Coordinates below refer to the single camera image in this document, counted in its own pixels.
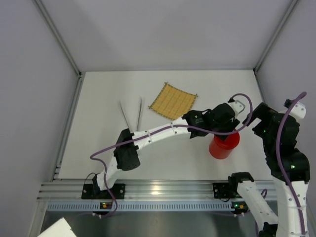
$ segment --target red cup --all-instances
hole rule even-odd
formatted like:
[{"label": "red cup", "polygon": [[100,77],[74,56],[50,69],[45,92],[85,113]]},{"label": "red cup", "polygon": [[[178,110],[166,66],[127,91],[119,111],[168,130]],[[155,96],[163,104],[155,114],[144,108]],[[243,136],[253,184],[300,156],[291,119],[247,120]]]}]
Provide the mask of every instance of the red cup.
[{"label": "red cup", "polygon": [[225,159],[239,144],[239,141],[239,133],[229,135],[225,141],[222,141],[219,137],[214,136],[211,144],[209,144],[209,152],[216,159]]}]

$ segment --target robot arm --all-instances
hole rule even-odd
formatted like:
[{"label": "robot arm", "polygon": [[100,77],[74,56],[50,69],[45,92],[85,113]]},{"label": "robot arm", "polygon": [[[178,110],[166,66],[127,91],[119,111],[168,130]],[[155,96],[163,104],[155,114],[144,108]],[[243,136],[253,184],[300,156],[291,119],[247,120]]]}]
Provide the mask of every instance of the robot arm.
[{"label": "robot arm", "polygon": [[[289,107],[290,100],[285,102]],[[306,222],[306,192],[310,179],[309,162],[296,145],[296,136],[299,132],[298,121],[306,114],[305,106],[297,103],[287,118],[282,130],[280,141],[280,156],[284,169],[291,181],[291,185],[301,205],[301,213]],[[263,139],[267,165],[271,170],[277,192],[278,217],[271,211],[256,188],[256,184],[249,173],[236,173],[229,177],[229,183],[234,192],[238,193],[247,203],[258,227],[260,237],[292,237],[302,236],[301,218],[296,197],[285,182],[276,156],[277,131],[284,112],[278,113],[266,104],[261,103],[253,112],[251,122],[256,118],[261,121],[253,128],[256,135]]]},{"label": "robot arm", "polygon": [[[208,134],[190,128],[177,127],[177,125],[191,125],[212,131],[231,132],[240,123],[236,118],[244,108],[245,105],[239,100],[229,101],[228,103],[218,105],[213,110],[191,110],[169,124],[150,130],[133,133],[131,133],[129,129],[123,130],[117,143],[135,140],[145,135],[148,135],[148,138],[117,147],[114,150],[114,155],[108,165],[108,169],[103,170],[93,179],[94,190],[102,191],[106,189],[104,174],[106,174],[107,185],[111,188],[123,172],[136,169],[140,166],[141,163],[138,156],[141,156],[142,152],[152,145],[169,143],[173,139],[191,139]],[[169,127],[168,129],[155,133],[167,126]]]}]

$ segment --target white wall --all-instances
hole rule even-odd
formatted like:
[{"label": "white wall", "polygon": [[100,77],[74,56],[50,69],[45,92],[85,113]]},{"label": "white wall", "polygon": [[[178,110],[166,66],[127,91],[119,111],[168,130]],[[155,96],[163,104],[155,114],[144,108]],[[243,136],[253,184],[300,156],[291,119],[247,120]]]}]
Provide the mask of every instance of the white wall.
[{"label": "white wall", "polygon": [[0,236],[26,236],[76,77],[31,0],[0,7]]},{"label": "white wall", "polygon": [[252,69],[290,0],[43,0],[82,71]]},{"label": "white wall", "polygon": [[258,78],[268,103],[280,110],[286,98],[306,91],[307,106],[298,147],[309,158],[311,182],[308,200],[316,215],[316,1],[303,0],[290,18],[260,69]]}]

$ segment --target white table surface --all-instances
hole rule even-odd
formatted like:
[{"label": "white table surface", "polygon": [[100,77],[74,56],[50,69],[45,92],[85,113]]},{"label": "white table surface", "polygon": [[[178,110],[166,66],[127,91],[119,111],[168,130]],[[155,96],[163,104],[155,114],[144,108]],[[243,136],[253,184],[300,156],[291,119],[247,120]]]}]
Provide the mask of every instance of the white table surface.
[{"label": "white table surface", "polygon": [[[88,72],[83,81],[59,178],[84,179],[90,172],[103,170],[100,163],[89,157],[115,144],[120,132],[126,128],[119,100],[133,130],[136,129],[140,96],[144,104],[141,131],[170,122],[148,108],[165,82],[188,93],[197,93],[193,110],[213,109],[239,92],[250,96],[254,108],[262,102],[251,70]],[[246,104],[246,110],[238,117],[243,121],[249,113],[249,106],[243,97],[238,99]],[[208,146],[213,135],[209,134],[154,148],[150,154],[139,157],[141,165],[137,169],[124,172],[121,178],[227,180],[234,172],[247,171],[256,180],[271,180],[262,140],[254,135],[251,127],[240,132],[240,144],[227,159],[217,160],[210,155]],[[108,163],[112,155],[113,151],[109,151],[98,157]]]}]

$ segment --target aluminum frame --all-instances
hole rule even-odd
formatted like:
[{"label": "aluminum frame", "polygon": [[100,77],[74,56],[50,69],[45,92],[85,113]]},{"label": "aluminum frame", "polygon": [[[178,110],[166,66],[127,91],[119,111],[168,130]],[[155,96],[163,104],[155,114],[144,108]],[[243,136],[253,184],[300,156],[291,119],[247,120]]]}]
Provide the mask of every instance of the aluminum frame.
[{"label": "aluminum frame", "polygon": [[[43,20],[51,30],[53,36],[57,40],[57,43],[61,47],[65,57],[68,59],[73,70],[77,75],[77,85],[73,94],[71,105],[67,114],[67,120],[64,126],[63,135],[60,141],[58,154],[55,159],[55,164],[51,169],[51,182],[44,182],[41,186],[39,196],[37,199],[37,209],[34,213],[32,224],[28,233],[28,236],[35,237],[40,233],[40,229],[43,223],[46,209],[51,201],[71,201],[71,202],[82,202],[80,199],[81,190],[83,187],[83,180],[59,180],[58,173],[64,154],[65,146],[67,143],[68,135],[70,132],[73,117],[76,111],[77,102],[80,95],[80,90],[83,84],[82,73],[77,67],[71,53],[69,52],[66,44],[64,43],[61,35],[55,27],[53,20],[49,16],[44,4],[41,0],[32,0],[35,7],[38,9]],[[287,10],[281,18],[275,32],[271,36],[267,43],[263,53],[261,54],[258,63],[254,68],[254,74],[257,75],[261,65],[265,61],[267,55],[271,51],[275,41],[281,34],[282,29],[288,22],[290,16],[293,14],[296,6],[300,0],[292,0]],[[258,87],[265,101],[264,93],[260,87],[260,82],[257,79]],[[157,180],[120,180],[126,184],[126,202],[129,201],[214,201],[212,181],[157,181]],[[268,196],[267,200],[276,200],[276,190],[272,181],[257,181],[258,188],[260,190],[267,188]],[[310,209],[307,205],[307,214],[312,227],[316,227],[316,221]]]}]

